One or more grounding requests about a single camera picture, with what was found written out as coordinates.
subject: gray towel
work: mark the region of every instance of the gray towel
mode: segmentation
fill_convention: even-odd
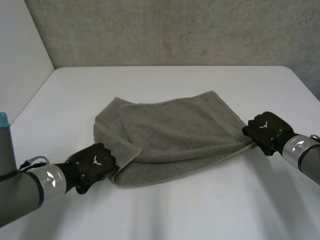
[[[252,146],[245,124],[213,92],[152,104],[116,97],[96,118],[94,142],[116,158],[111,180],[142,186],[193,173]]]

